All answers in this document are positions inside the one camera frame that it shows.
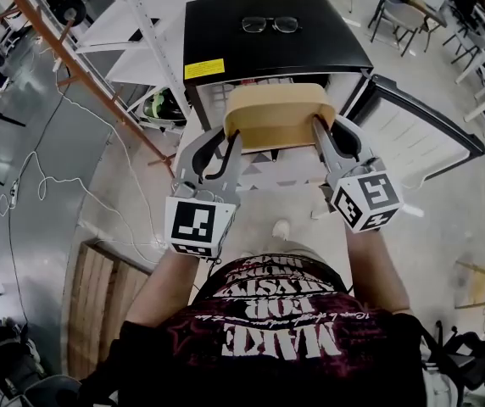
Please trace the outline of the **person's printed black shirt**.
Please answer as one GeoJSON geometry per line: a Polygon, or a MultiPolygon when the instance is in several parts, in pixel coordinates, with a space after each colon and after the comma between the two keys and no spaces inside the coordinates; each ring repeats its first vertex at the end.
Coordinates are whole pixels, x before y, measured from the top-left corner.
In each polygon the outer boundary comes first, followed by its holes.
{"type": "Polygon", "coordinates": [[[421,323],[367,308],[329,266],[262,254],[152,328],[125,322],[78,407],[459,407],[421,323]]]}

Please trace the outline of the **brown wooden coat rack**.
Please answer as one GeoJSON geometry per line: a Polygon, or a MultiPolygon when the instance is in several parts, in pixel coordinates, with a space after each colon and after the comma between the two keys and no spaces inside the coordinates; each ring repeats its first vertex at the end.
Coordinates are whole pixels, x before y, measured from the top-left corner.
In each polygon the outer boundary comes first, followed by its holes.
{"type": "Polygon", "coordinates": [[[53,51],[61,58],[64,64],[70,69],[70,73],[75,82],[79,81],[108,109],[116,119],[128,130],[133,132],[159,159],[169,176],[174,178],[171,169],[171,161],[165,156],[144,134],[143,129],[132,119],[128,112],[124,111],[119,102],[119,93],[111,92],[105,81],[100,81],[96,75],[90,71],[90,67],[85,64],[76,54],[76,51],[69,44],[69,30],[67,25],[62,31],[57,31],[51,21],[45,23],[43,20],[40,5],[34,5],[30,0],[14,0],[17,8],[31,22],[31,25],[39,33],[53,51]]]}

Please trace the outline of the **black eyeglasses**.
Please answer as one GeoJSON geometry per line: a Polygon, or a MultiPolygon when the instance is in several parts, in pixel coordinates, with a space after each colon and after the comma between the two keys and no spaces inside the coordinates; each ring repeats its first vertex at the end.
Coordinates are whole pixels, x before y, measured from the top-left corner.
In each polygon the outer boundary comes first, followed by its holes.
{"type": "Polygon", "coordinates": [[[298,19],[291,16],[247,16],[242,19],[241,27],[244,32],[249,34],[262,33],[268,27],[282,34],[293,34],[302,29],[298,19]]]}

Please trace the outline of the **person's left forearm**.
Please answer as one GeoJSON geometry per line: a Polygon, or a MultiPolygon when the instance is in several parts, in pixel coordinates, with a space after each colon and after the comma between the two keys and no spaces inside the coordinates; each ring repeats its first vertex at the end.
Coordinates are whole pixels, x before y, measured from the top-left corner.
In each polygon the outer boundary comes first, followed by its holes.
{"type": "Polygon", "coordinates": [[[126,320],[157,327],[187,307],[199,258],[167,250],[134,298],[126,320]]]}

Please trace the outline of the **triangle patterned mat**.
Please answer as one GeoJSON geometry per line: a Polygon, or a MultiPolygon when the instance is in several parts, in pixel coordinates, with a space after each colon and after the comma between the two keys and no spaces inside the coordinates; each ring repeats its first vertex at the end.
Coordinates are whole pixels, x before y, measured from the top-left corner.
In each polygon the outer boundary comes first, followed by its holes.
{"type": "Polygon", "coordinates": [[[272,160],[271,151],[244,154],[237,190],[280,190],[306,184],[321,184],[326,167],[312,147],[283,149],[272,160]]]}

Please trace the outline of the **black mini fridge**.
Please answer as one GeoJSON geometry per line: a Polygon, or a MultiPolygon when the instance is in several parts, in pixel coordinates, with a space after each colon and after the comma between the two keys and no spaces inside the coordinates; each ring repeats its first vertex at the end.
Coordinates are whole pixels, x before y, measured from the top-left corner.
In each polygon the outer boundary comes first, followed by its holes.
{"type": "Polygon", "coordinates": [[[184,64],[204,73],[184,85],[203,130],[218,126],[206,86],[229,81],[323,84],[338,113],[360,126],[404,185],[419,187],[485,153],[483,142],[374,71],[348,23],[327,0],[196,0],[186,6],[184,64]],[[302,29],[243,31],[247,16],[298,19],[302,29]]]}

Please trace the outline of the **wooden pallet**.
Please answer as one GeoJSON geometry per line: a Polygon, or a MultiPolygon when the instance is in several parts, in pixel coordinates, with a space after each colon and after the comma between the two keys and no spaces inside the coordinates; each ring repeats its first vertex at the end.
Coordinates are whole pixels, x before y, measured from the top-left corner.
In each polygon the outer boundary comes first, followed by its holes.
{"type": "Polygon", "coordinates": [[[149,274],[100,248],[82,243],[64,283],[63,366],[77,380],[109,355],[133,299],[149,274]]]}

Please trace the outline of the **grey dining chair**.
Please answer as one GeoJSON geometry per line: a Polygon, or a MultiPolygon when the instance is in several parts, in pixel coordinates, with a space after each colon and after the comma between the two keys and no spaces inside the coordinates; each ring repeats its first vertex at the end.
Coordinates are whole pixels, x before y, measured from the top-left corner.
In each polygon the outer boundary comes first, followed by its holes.
{"type": "Polygon", "coordinates": [[[400,48],[400,43],[408,36],[408,42],[401,52],[403,57],[410,48],[418,30],[424,24],[424,14],[410,5],[411,0],[379,0],[376,11],[368,27],[374,25],[371,42],[374,42],[378,27],[382,21],[387,21],[393,27],[393,36],[400,48]]]}

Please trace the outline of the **green black helmet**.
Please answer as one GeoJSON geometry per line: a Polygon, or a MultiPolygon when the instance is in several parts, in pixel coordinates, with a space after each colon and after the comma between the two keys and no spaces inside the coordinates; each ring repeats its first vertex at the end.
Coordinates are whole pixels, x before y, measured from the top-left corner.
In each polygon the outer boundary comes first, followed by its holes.
{"type": "Polygon", "coordinates": [[[187,119],[169,88],[156,92],[142,104],[144,119],[155,124],[184,126],[187,119]]]}

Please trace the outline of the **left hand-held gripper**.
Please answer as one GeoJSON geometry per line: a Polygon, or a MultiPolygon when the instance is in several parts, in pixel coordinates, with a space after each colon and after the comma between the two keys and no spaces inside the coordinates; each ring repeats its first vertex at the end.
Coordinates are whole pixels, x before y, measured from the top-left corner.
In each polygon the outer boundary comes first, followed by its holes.
{"type": "Polygon", "coordinates": [[[164,216],[165,241],[176,253],[199,258],[220,256],[241,203],[237,194],[243,150],[239,130],[229,139],[220,170],[206,175],[204,182],[203,172],[224,139],[225,131],[220,125],[180,152],[164,216]]]}

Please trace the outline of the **person's right shoe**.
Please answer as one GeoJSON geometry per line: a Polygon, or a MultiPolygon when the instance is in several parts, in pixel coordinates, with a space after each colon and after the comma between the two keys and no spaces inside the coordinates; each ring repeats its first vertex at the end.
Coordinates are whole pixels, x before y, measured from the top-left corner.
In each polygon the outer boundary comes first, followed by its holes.
{"type": "Polygon", "coordinates": [[[271,235],[275,238],[286,241],[290,235],[290,222],[286,219],[278,220],[273,226],[271,235]]]}

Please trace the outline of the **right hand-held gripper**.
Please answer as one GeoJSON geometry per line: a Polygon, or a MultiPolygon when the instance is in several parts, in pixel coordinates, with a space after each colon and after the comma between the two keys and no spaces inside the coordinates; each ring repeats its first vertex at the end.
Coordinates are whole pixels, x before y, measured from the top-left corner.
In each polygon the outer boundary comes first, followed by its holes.
{"type": "Polygon", "coordinates": [[[404,201],[397,182],[371,149],[365,132],[340,114],[331,132],[319,115],[313,117],[315,147],[327,169],[325,200],[352,232],[384,227],[404,201]],[[354,161],[342,162],[345,159],[354,161]]]}

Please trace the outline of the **white metal shelf rack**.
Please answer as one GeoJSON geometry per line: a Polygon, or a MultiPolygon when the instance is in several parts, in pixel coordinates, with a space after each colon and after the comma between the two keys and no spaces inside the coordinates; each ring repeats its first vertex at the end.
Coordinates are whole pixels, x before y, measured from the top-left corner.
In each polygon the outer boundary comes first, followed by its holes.
{"type": "Polygon", "coordinates": [[[143,109],[150,98],[170,93],[182,116],[190,114],[182,83],[184,11],[191,0],[31,0],[40,3],[51,25],[74,25],[70,53],[86,69],[92,57],[118,58],[96,80],[102,86],[130,84],[146,93],[127,108],[143,109]]]}

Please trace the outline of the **black office chair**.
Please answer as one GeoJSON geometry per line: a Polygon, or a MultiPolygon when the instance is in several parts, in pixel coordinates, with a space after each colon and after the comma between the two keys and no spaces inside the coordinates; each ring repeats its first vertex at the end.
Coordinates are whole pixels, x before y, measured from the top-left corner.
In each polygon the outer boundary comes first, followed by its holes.
{"type": "Polygon", "coordinates": [[[438,345],[456,365],[463,386],[471,391],[485,387],[485,340],[475,332],[460,334],[456,326],[444,336],[441,321],[435,323],[438,345]]]}

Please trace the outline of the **person's right forearm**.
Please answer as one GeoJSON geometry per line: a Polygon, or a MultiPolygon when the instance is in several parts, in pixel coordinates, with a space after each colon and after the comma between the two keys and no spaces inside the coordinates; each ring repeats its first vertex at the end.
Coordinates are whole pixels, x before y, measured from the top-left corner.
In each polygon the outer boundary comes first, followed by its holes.
{"type": "Polygon", "coordinates": [[[353,233],[345,228],[354,296],[373,309],[410,313],[408,293],[379,231],[353,233]]]}

